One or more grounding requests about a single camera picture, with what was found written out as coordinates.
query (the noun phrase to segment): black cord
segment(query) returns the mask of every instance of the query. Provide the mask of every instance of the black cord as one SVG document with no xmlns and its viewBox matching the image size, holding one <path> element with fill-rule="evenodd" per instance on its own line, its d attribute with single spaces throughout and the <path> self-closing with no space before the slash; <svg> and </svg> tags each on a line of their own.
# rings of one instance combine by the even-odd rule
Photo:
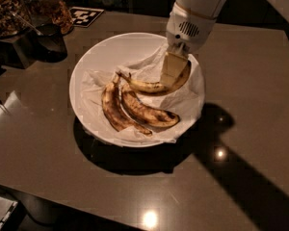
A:
<svg viewBox="0 0 289 231">
<path fill-rule="evenodd" d="M 24 208 L 24 210 L 25 210 L 25 213 L 26 213 L 26 215 L 28 216 L 28 218 L 32 221 L 32 222 L 34 222 L 35 224 L 37 224 L 37 225 L 39 225 L 39 226 L 43 226 L 43 227 L 53 227 L 56 223 L 54 222 L 54 223 L 45 223 L 45 222 L 42 222 L 42 221 L 39 221 L 39 220 L 37 220 L 37 219 L 35 219 L 33 216 L 32 216 L 32 214 L 28 211 L 28 209 L 24 206 L 24 204 L 13 194 L 13 193 L 11 193 L 10 191 L 8 191 L 7 189 L 5 189 L 5 188 L 3 188 L 3 187 L 1 187 L 0 186 L 0 190 L 2 190 L 4 193 L 7 193 L 8 195 L 10 195 L 12 198 L 14 198 L 15 200 L 17 200 L 17 201 L 19 201 L 21 204 L 22 204 L 22 206 L 23 206 L 23 208 Z"/>
</svg>

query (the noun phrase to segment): jar of nuts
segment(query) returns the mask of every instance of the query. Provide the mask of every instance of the jar of nuts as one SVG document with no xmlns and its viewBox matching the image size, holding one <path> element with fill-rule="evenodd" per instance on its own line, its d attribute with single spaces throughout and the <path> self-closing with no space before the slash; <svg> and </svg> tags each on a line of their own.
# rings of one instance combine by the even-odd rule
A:
<svg viewBox="0 0 289 231">
<path fill-rule="evenodd" d="M 61 27 L 63 35 L 73 29 L 73 20 L 64 0 L 24 0 L 35 26 L 53 23 Z"/>
<path fill-rule="evenodd" d="M 23 0 L 0 0 L 0 39 L 17 35 L 27 28 L 27 25 L 14 17 L 11 12 L 31 21 Z"/>
</svg>

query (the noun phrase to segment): banana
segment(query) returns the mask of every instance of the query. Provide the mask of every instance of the banana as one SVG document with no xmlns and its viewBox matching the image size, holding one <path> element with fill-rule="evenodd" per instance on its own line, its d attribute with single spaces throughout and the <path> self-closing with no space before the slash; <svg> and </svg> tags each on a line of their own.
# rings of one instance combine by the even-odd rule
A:
<svg viewBox="0 0 289 231">
<path fill-rule="evenodd" d="M 170 88 L 162 85 L 160 82 L 145 82 L 133 79 L 130 73 L 126 76 L 122 72 L 117 72 L 117 75 L 122 77 L 130 85 L 131 89 L 137 93 L 149 96 L 160 96 L 172 93 L 181 88 L 189 79 L 190 73 L 191 64 L 189 62 L 178 77 L 177 81 Z"/>
<path fill-rule="evenodd" d="M 172 127 L 180 121 L 179 115 L 175 113 L 142 103 L 128 83 L 121 88 L 121 104 L 132 118 L 153 127 Z"/>
<path fill-rule="evenodd" d="M 120 106 L 118 90 L 119 79 L 120 77 L 116 74 L 113 81 L 108 83 L 105 90 L 102 92 L 102 109 L 104 115 L 117 131 L 134 126 L 141 133 L 151 136 L 152 132 L 149 129 L 128 117 Z"/>
</svg>

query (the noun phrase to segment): round white plate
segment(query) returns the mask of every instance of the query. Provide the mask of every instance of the round white plate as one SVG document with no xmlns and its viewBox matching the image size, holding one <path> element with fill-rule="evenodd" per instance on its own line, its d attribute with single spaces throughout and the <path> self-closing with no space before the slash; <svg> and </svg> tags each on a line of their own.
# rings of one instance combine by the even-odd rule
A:
<svg viewBox="0 0 289 231">
<path fill-rule="evenodd" d="M 114 72 L 116 66 L 119 64 L 135 62 L 149 57 L 165 42 L 165 37 L 153 34 L 123 34 L 112 38 L 107 38 L 99 42 L 80 59 L 71 75 L 69 83 L 69 97 L 76 116 L 85 129 L 87 129 L 94 137 L 110 144 L 127 147 L 149 147 L 161 144 L 160 141 L 134 142 L 103 138 L 102 133 L 99 131 L 105 130 L 105 128 L 99 127 L 100 125 L 97 125 L 90 116 L 86 115 L 86 112 L 84 112 L 84 107 L 81 107 L 80 86 L 84 73 L 87 70 Z M 198 109 L 198 113 L 200 113 L 203 105 L 202 101 L 204 99 L 203 77 L 197 60 L 192 55 L 190 55 L 189 60 L 192 63 L 192 67 L 193 65 L 197 66 L 197 81 L 201 83 L 201 85 L 198 85 L 199 90 L 195 90 L 195 92 L 197 92 L 201 97 L 201 102 L 199 102 L 198 107 L 193 107 L 193 109 Z"/>
</svg>

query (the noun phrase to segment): table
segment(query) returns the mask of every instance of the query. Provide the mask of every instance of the table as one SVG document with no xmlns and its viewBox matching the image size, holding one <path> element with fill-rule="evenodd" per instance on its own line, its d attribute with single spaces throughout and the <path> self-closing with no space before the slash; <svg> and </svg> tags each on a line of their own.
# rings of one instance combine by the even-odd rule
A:
<svg viewBox="0 0 289 231">
<path fill-rule="evenodd" d="M 91 151 L 96 141 L 68 99 L 73 68 L 108 37 L 163 36 L 166 23 L 105 12 L 65 36 L 65 60 L 6 67 L 0 185 L 143 230 L 281 230 L 289 224 L 289 42 L 282 31 L 216 24 L 198 55 L 206 104 L 196 126 L 177 144 L 144 153 L 101 144 Z"/>
</svg>

